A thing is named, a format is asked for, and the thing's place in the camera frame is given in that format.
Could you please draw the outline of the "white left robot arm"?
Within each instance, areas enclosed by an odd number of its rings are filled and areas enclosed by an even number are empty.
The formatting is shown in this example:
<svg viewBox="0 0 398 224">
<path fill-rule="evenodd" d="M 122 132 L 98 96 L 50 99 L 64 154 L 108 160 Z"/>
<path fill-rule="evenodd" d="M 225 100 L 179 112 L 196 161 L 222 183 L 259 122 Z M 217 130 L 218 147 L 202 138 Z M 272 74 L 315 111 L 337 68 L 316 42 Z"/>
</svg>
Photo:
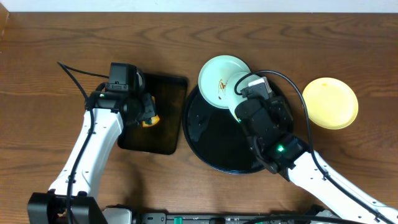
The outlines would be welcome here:
<svg viewBox="0 0 398 224">
<path fill-rule="evenodd" d="M 158 121 L 155 98 L 94 91 L 86 99 L 79 137 L 64 168 L 46 193 L 33 193 L 27 204 L 30 223 L 133 223 L 132 209 L 100 209 L 97 198 L 109 154 L 128 123 Z"/>
</svg>

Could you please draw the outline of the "black round tray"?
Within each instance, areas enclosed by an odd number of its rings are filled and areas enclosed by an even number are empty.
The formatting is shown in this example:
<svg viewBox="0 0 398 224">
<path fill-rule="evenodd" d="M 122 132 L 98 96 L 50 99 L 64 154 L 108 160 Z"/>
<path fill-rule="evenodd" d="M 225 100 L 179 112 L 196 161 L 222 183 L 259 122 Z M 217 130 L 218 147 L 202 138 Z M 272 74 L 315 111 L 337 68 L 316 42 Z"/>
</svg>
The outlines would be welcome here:
<svg viewBox="0 0 398 224">
<path fill-rule="evenodd" d="M 270 86 L 275 97 L 283 96 L 287 102 L 280 88 L 274 83 Z M 239 121 L 233 118 L 229 109 L 211 106 L 202 97 L 199 87 L 190 93 L 182 121 L 188 145 L 210 167 L 229 174 L 267 170 L 252 153 Z"/>
</svg>

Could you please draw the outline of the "yellow plate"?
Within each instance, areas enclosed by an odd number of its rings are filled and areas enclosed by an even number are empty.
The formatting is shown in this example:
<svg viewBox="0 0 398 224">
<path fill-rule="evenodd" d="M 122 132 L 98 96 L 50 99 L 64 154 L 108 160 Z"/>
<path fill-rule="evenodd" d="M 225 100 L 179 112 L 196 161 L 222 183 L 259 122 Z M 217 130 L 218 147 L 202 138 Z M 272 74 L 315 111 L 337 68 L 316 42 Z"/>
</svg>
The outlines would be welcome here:
<svg viewBox="0 0 398 224">
<path fill-rule="evenodd" d="M 359 104 L 354 91 L 343 81 L 323 77 L 311 81 L 302 93 L 308 117 L 326 129 L 343 129 L 354 122 Z"/>
</svg>

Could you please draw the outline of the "black rectangular tray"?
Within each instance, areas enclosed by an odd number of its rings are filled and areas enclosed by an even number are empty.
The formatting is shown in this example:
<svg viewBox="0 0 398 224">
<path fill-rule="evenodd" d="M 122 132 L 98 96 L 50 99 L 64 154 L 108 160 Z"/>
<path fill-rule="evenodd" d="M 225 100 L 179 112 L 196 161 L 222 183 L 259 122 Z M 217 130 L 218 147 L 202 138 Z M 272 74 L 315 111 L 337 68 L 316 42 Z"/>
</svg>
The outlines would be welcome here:
<svg viewBox="0 0 398 224">
<path fill-rule="evenodd" d="M 171 155 L 177 148 L 187 79 L 146 74 L 146 90 L 155 99 L 159 122 L 151 127 L 125 127 L 118 146 L 125 150 Z"/>
</svg>

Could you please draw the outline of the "mint plate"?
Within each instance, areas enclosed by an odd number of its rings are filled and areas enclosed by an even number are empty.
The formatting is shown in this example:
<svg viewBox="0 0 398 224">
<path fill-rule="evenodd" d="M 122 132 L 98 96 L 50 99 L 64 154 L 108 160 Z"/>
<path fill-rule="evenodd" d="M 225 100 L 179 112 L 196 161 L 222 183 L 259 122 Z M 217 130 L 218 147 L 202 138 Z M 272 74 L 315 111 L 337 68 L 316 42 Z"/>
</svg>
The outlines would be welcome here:
<svg viewBox="0 0 398 224">
<path fill-rule="evenodd" d="M 202 97 L 211 105 L 228 109 L 226 85 L 239 72 L 249 73 L 249 67 L 239 58 L 230 55 L 213 57 L 201 68 L 198 87 Z"/>
<path fill-rule="evenodd" d="M 235 94 L 234 88 L 235 85 L 237 84 L 237 82 L 240 80 L 240 78 L 242 78 L 243 76 L 245 76 L 247 74 L 247 72 L 239 72 L 234 74 L 232 77 L 230 77 L 227 81 L 227 85 L 226 85 L 226 102 L 227 102 L 227 106 L 228 109 L 230 111 L 230 113 L 232 114 L 233 118 L 238 121 L 237 116 L 235 115 L 235 109 L 236 107 L 242 103 L 243 101 L 246 101 L 247 98 L 243 98 L 241 95 L 237 95 Z M 241 91 L 243 88 L 246 88 L 249 86 L 249 83 L 256 81 L 260 79 L 260 77 L 258 75 L 251 75 L 247 78 L 245 78 L 243 81 L 241 81 L 237 87 L 238 91 Z"/>
</svg>

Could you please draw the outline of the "green and yellow sponge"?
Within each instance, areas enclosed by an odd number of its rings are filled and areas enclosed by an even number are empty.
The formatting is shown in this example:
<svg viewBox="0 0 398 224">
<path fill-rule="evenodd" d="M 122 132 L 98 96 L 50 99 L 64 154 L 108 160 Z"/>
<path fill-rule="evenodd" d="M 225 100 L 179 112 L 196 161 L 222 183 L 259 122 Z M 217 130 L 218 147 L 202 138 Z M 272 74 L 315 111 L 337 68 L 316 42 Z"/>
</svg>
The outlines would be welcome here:
<svg viewBox="0 0 398 224">
<path fill-rule="evenodd" d="M 156 105 L 155 105 L 155 97 L 149 95 L 144 99 L 144 114 L 142 115 L 142 126 L 144 128 L 148 128 L 151 126 L 155 126 L 159 121 L 159 115 L 157 114 Z"/>
</svg>

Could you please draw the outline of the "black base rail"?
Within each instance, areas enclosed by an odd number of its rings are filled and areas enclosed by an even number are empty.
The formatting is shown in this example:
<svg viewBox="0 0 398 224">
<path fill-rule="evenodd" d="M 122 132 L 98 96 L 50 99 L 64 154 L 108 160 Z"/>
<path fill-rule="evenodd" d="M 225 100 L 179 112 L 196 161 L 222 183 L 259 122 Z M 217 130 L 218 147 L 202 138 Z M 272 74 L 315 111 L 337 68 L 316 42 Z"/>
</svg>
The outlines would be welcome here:
<svg viewBox="0 0 398 224">
<path fill-rule="evenodd" d="M 165 214 L 136 213 L 127 209 L 107 208 L 103 215 L 108 223 L 132 224 L 242 224 L 250 220 L 259 220 L 266 216 L 250 215 L 211 215 L 211 214 Z"/>
</svg>

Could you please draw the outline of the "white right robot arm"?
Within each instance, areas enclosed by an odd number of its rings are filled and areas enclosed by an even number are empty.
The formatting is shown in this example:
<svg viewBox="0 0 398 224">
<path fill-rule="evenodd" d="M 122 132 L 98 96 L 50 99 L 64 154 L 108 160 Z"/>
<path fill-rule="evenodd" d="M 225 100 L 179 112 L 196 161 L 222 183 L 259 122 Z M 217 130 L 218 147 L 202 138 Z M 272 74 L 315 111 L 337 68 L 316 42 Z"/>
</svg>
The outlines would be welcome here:
<svg viewBox="0 0 398 224">
<path fill-rule="evenodd" d="M 397 209 L 377 201 L 327 164 L 311 144 L 286 130 L 287 109 L 278 98 L 251 98 L 235 114 L 256 159 L 311 193 L 343 221 L 397 223 Z"/>
</svg>

